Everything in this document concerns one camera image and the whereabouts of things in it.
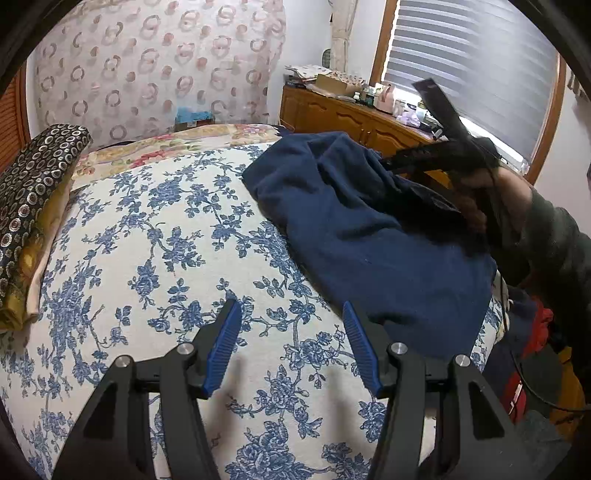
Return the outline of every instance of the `metal screw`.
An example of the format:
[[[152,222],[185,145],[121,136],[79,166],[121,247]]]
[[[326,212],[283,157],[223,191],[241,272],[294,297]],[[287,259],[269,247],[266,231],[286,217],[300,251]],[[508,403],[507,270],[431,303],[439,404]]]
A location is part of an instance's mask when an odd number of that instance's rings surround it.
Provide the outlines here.
[[[115,359],[115,366],[119,368],[125,368],[131,363],[131,357],[129,355],[121,355]]]
[[[189,355],[189,354],[193,353],[193,350],[195,350],[195,347],[193,346],[192,343],[181,343],[177,347],[177,352],[180,353],[181,355]]]
[[[456,355],[456,363],[460,367],[467,367],[470,365],[470,359],[466,355]]]
[[[402,342],[396,342],[390,345],[390,350],[396,355],[404,355],[408,352],[408,347]]]

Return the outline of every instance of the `red cloth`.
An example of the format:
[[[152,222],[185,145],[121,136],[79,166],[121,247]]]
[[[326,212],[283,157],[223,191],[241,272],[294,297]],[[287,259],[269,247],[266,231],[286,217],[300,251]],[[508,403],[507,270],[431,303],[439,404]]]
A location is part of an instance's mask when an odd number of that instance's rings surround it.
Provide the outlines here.
[[[539,299],[534,299],[538,305],[538,311],[535,314],[534,324],[531,329],[530,340],[522,352],[522,358],[528,355],[539,352],[545,347],[548,342],[548,324],[554,319],[552,310],[544,307]],[[505,394],[501,400],[505,411],[513,423],[517,423],[523,418],[525,413],[525,403],[527,402],[527,395],[523,388],[517,400],[515,400],[515,393],[521,383],[521,378],[517,372],[511,375],[505,387]]]

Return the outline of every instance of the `pink floral bedding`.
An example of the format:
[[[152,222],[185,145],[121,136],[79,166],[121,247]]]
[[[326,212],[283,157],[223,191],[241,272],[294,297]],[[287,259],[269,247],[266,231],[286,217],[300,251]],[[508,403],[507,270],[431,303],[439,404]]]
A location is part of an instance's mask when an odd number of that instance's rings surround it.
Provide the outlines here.
[[[184,132],[147,138],[123,147],[109,147],[83,155],[72,177],[77,190],[122,171],[200,151],[279,140],[270,125],[204,125]]]

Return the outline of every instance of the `window blind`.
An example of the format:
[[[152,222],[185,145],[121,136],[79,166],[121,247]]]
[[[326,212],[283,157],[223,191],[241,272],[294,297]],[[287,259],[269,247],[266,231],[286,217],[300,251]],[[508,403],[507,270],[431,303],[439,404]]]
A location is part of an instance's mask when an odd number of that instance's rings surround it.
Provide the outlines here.
[[[556,49],[508,0],[399,0],[384,82],[432,77],[461,116],[531,158]]]

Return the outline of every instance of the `white and blue floral sheet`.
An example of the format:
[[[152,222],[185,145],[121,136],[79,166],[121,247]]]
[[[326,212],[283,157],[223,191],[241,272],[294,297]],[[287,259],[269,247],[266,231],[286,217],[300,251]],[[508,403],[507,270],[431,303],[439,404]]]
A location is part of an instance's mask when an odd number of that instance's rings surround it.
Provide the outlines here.
[[[270,144],[164,160],[73,194],[43,281],[41,317],[0,335],[0,397],[25,457],[50,478],[111,362],[165,354],[242,303],[237,349],[200,408],[223,478],[365,479],[385,403],[364,389],[340,319],[259,212],[241,172]],[[494,301],[472,358],[484,365]],[[157,395],[157,476],[170,475]],[[426,421],[423,455],[434,442]]]

